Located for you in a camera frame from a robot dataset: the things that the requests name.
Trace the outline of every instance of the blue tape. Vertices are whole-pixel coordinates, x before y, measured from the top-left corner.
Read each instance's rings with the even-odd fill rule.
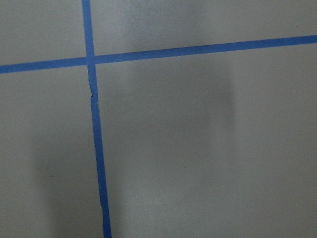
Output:
[[[100,64],[100,63],[113,63],[113,62],[123,62],[123,61],[132,61],[132,60],[146,60],[146,59],[155,59],[155,58],[189,56],[189,55],[209,54],[209,53],[218,53],[218,52],[226,52],[226,51],[241,51],[241,50],[303,45],[303,44],[313,44],[313,43],[317,43],[317,35],[258,40],[258,41],[244,41],[244,42],[215,44],[215,45],[206,45],[206,46],[192,46],[192,47],[173,48],[173,49],[166,49],[166,50],[141,51],[141,52],[96,56],[95,63]]]
[[[111,238],[111,226],[110,226],[110,215],[107,197],[106,187],[106,171],[104,161],[104,150],[103,150],[103,139],[101,132],[101,122],[98,107],[98,88],[97,88],[97,75],[96,65],[94,62],[94,41],[93,41],[93,29],[91,22],[90,12],[90,1],[82,0],[83,7],[83,18],[84,18],[84,32],[85,32],[85,44],[87,54],[87,68],[88,68],[88,80],[91,90],[91,111],[93,120],[93,131],[94,131],[94,143],[96,150],[96,161],[97,161],[97,176],[99,184],[99,195],[100,203],[103,212],[103,231],[104,238]]]
[[[91,34],[91,37],[89,37],[88,42],[92,42],[92,40],[93,39]],[[206,45],[206,46],[181,47],[181,48],[173,48],[173,49],[166,49],[166,50],[140,51],[140,52],[113,54],[113,55],[94,56],[94,57],[92,57],[93,54],[91,54],[90,55],[91,58],[89,59],[89,61],[92,61],[92,62],[94,61],[94,63],[96,64],[114,63],[114,62],[132,61],[132,60],[146,60],[146,59],[155,59],[155,58],[210,54],[210,53],[218,53],[218,52],[226,52],[226,51],[241,51],[241,50],[304,45],[304,44],[314,44],[314,43],[317,43],[317,35],[267,39],[267,40],[258,40],[258,41],[244,41],[244,42],[234,42],[234,43],[215,44],[215,45]],[[86,44],[86,47],[87,46],[92,47],[92,52],[94,52],[93,44],[92,46]],[[39,62],[32,62],[32,63],[2,65],[0,66],[0,74],[38,70],[38,69],[47,69],[47,68],[80,66],[80,65],[87,65],[87,64],[88,63],[86,62],[86,58],[73,58],[73,59],[56,59],[56,60],[39,61]]]
[[[48,68],[64,68],[72,66],[86,65],[86,58],[72,58],[72,59],[56,59],[48,61],[30,62],[30,63],[18,63],[1,65],[0,73],[13,73],[30,70],[48,69]]]

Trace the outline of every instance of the gray floor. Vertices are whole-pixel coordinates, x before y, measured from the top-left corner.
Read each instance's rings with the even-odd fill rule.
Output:
[[[96,55],[317,31],[310,0],[91,7]],[[0,65],[85,56],[80,0],[0,20]],[[113,237],[317,237],[316,50],[98,65]],[[90,95],[85,66],[0,75],[0,237],[103,237]]]

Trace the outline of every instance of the concrete floor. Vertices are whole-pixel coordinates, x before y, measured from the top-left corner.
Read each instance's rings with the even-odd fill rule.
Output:
[[[92,0],[96,55],[313,35],[317,3]],[[85,57],[79,0],[0,3],[0,65]],[[315,238],[317,45],[97,65],[114,238]],[[0,74],[0,237],[101,238],[85,66]]]

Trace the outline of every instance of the vertical tape strip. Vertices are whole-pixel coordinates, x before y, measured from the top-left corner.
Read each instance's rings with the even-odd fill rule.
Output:
[[[88,80],[89,86],[92,93],[91,96],[91,111],[93,119],[93,130],[94,130],[94,143],[96,149],[96,160],[97,160],[97,174],[99,184],[99,195],[100,203],[103,211],[103,231],[104,238],[111,238],[111,227],[110,227],[110,215],[106,188],[106,171],[103,151],[103,139],[101,132],[101,122],[99,115],[98,106],[98,88],[97,88],[97,75],[96,65],[94,62],[94,41],[93,41],[93,29],[90,12],[90,1],[82,0],[83,7],[83,18],[84,18],[84,31],[85,31],[85,44],[87,54],[87,69],[88,69]]]

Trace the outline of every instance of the tape strip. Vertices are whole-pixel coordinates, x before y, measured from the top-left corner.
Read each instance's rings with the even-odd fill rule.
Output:
[[[85,32],[85,45],[87,54],[87,69],[88,69],[88,81],[91,90],[91,111],[93,120],[94,131],[94,143],[96,150],[97,161],[97,176],[99,184],[100,203],[103,212],[103,231],[104,238],[111,238],[111,226],[110,215],[108,207],[107,187],[106,187],[106,171],[104,161],[103,139],[101,132],[101,122],[98,106],[98,87],[97,87],[97,75],[96,65],[94,62],[94,41],[93,41],[93,29],[91,22],[90,1],[82,0],[83,18],[84,18],[84,32]]]
[[[63,68],[86,65],[86,57],[72,59],[56,59],[40,62],[1,65],[0,73],[23,72],[48,68]]]
[[[304,44],[314,44],[314,43],[317,43],[317,35],[103,55],[103,56],[95,56],[93,60],[96,64],[114,63],[114,62],[132,61],[132,60],[146,60],[146,59],[155,59],[155,58],[210,54],[210,53],[218,53],[218,52],[226,52],[226,51],[241,51],[241,50],[304,45]],[[56,59],[56,60],[39,61],[39,62],[31,62],[31,63],[10,64],[10,65],[0,66],[0,74],[38,70],[38,69],[47,69],[47,68],[80,66],[80,65],[86,65],[86,64],[87,64],[86,58]]]
[[[215,44],[215,45],[206,45],[206,46],[192,46],[192,47],[173,48],[173,49],[166,49],[166,50],[141,51],[141,52],[96,56],[95,63],[99,64],[99,63],[132,61],[132,60],[146,60],[146,59],[155,59],[155,58],[210,54],[210,53],[218,53],[218,52],[226,52],[226,51],[241,51],[241,50],[303,45],[303,44],[312,44],[312,43],[317,43],[317,35],[258,40],[258,41],[244,41],[244,42]]]

